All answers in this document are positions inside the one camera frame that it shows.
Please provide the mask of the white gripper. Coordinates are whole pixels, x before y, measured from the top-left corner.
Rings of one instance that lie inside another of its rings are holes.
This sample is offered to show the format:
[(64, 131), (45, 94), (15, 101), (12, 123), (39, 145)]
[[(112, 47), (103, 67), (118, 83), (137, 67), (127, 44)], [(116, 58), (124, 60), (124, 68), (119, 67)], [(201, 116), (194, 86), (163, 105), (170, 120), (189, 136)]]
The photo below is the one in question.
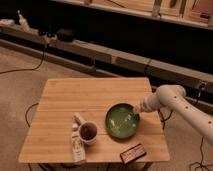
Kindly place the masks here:
[(152, 96), (144, 97), (138, 105), (133, 107), (133, 113), (153, 112), (155, 110), (155, 98)]

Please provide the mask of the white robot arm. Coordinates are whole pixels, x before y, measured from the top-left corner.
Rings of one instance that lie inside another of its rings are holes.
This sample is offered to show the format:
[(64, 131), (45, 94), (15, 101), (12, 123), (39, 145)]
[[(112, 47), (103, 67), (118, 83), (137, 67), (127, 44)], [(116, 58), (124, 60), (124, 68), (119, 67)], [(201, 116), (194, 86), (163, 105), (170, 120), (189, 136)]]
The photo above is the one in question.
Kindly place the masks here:
[(213, 146), (213, 117), (191, 105), (186, 90), (180, 85), (162, 85), (154, 93), (144, 97), (133, 108), (135, 114), (153, 112), (167, 107), (179, 113), (198, 133)]

